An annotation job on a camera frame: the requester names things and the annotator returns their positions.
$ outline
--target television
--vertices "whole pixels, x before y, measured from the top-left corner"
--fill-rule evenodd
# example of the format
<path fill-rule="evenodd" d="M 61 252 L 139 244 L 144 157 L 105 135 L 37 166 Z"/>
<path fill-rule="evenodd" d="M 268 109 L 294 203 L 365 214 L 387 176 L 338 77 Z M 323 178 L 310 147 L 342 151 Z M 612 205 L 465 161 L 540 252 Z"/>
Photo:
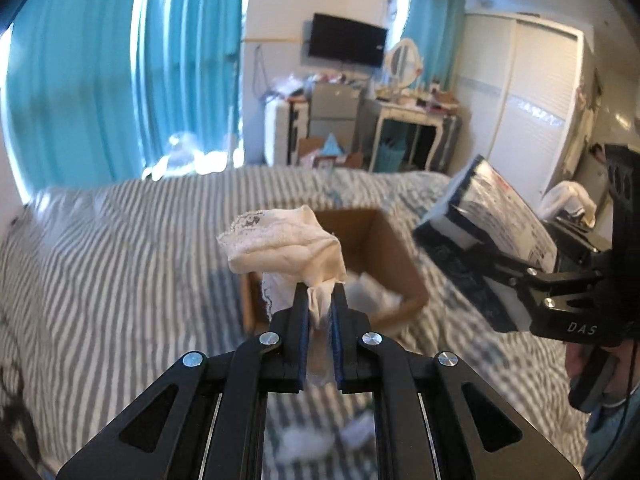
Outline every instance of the television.
<path fill-rule="evenodd" d="M 309 56 L 381 67 L 386 28 L 327 14 L 314 14 Z"/>

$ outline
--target wardrobe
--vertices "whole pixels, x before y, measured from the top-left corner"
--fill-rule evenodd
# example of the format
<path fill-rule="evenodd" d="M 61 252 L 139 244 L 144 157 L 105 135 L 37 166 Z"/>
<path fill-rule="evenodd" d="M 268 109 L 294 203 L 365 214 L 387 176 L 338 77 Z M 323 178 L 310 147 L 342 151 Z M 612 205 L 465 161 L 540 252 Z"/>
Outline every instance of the wardrobe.
<path fill-rule="evenodd" d="M 578 123 L 594 71 L 581 30 L 520 14 L 468 14 L 454 78 L 464 126 L 449 174 L 482 155 L 537 208 L 575 171 L 566 159 L 574 142 L 582 148 Z"/>

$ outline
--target silver screw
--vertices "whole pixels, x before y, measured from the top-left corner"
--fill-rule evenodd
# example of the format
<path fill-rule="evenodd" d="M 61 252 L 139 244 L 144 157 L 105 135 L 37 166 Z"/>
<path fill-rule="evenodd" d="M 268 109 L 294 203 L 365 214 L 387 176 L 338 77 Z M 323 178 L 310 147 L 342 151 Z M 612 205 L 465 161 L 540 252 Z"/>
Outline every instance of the silver screw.
<path fill-rule="evenodd" d="M 458 364 L 458 356 L 453 352 L 443 352 L 438 355 L 438 361 L 442 366 L 455 366 Z"/>
<path fill-rule="evenodd" d="M 199 352 L 189 352 L 182 358 L 182 364 L 193 368 L 202 364 L 202 354 Z"/>
<path fill-rule="evenodd" d="M 367 332 L 362 336 L 362 342 L 365 345 L 379 345 L 382 343 L 382 336 L 377 332 Z"/>
<path fill-rule="evenodd" d="M 260 342 L 263 345 L 275 345 L 278 341 L 280 341 L 280 336 L 275 332 L 260 334 Z"/>

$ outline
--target bed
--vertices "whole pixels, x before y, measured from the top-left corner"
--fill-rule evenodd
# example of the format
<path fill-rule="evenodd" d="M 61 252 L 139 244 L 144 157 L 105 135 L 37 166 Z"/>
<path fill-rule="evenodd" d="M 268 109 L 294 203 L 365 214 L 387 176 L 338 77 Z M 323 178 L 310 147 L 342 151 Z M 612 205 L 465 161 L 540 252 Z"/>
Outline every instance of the bed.
<path fill-rule="evenodd" d="M 447 183 L 425 172 L 247 167 L 40 192 L 0 245 L 2 421 L 34 462 L 57 471 L 180 355 L 219 354 L 243 341 L 238 277 L 216 243 L 238 214 L 305 203 L 375 207 L 431 294 L 402 345 L 459 354 L 579 465 L 586 416 L 568 405 L 562 343 L 493 332 L 411 240 Z M 274 463 L 282 428 L 337 431 L 367 401 L 332 384 L 270 395 L 263 478 L 375 478 L 372 447 L 350 453 L 338 444 L 319 463 Z"/>

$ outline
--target teal curtain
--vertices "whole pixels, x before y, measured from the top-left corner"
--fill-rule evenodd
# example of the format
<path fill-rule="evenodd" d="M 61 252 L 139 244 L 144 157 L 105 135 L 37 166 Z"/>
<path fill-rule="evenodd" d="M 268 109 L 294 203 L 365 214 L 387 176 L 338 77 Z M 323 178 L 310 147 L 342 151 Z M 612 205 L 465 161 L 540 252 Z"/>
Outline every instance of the teal curtain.
<path fill-rule="evenodd" d="M 415 41 L 424 59 L 422 80 L 440 80 L 444 89 L 452 72 L 465 19 L 466 0 L 411 0 L 404 38 Z"/>
<path fill-rule="evenodd" d="M 238 124 L 242 0 L 28 0 L 8 135 L 29 192 L 139 178 L 172 134 L 205 152 Z"/>

